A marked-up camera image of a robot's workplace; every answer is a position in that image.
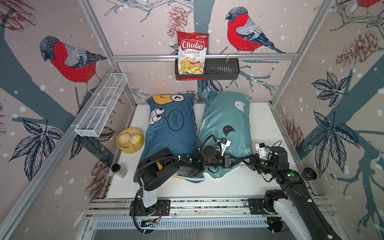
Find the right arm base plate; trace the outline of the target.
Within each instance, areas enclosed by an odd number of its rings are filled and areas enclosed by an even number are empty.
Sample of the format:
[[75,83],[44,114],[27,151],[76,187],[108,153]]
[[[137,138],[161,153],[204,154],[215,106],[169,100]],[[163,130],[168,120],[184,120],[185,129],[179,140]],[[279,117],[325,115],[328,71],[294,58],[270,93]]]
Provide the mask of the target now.
[[264,199],[248,199],[246,206],[249,208],[251,215],[269,215],[265,210]]

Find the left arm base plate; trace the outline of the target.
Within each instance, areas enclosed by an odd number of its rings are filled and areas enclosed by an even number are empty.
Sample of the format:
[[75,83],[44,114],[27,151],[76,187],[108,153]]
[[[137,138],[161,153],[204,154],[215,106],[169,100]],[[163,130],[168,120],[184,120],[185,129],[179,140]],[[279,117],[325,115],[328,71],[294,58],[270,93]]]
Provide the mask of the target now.
[[135,199],[130,206],[130,217],[149,217],[149,216],[169,216],[170,200],[158,200],[156,204],[149,208],[145,208],[142,199]]

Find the teal cat pillow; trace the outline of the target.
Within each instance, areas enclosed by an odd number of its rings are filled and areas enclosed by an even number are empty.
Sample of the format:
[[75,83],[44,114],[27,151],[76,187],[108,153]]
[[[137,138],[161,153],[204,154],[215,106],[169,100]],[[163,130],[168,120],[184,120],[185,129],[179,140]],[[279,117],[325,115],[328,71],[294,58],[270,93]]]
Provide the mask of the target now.
[[250,104],[252,97],[224,91],[210,91],[204,94],[206,105],[199,127],[199,147],[216,147],[217,141],[227,139],[231,145],[225,155],[241,159],[254,155]]

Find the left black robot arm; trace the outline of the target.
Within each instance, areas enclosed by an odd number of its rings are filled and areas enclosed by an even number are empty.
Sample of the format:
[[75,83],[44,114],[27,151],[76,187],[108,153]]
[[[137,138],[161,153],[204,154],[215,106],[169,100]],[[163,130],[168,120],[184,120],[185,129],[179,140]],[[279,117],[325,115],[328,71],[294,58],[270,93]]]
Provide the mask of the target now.
[[168,148],[140,162],[134,176],[139,190],[131,204],[131,216],[160,216],[164,205],[158,201],[157,190],[168,179],[178,177],[192,183],[205,180],[206,170],[229,169],[235,165],[234,157],[219,152],[219,148],[206,146],[197,153],[181,158]]

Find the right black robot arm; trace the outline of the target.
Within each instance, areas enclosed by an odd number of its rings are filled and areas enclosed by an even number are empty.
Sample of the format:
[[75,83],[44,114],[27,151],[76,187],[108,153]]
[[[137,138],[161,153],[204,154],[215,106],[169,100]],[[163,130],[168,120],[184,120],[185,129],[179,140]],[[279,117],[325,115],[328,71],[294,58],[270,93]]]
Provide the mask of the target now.
[[264,209],[278,214],[297,240],[341,239],[313,201],[301,175],[290,168],[284,148],[271,147],[265,159],[254,154],[243,163],[260,175],[270,174],[280,186],[280,190],[266,191]]

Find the blue cartoon pillow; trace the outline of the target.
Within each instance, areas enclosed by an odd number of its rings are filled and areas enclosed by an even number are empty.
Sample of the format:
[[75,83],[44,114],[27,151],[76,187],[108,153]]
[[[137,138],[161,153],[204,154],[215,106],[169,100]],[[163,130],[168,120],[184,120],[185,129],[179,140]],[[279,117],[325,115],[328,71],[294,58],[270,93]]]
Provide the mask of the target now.
[[194,93],[156,95],[146,100],[150,106],[149,126],[140,162],[165,148],[183,159],[197,152],[195,96]]

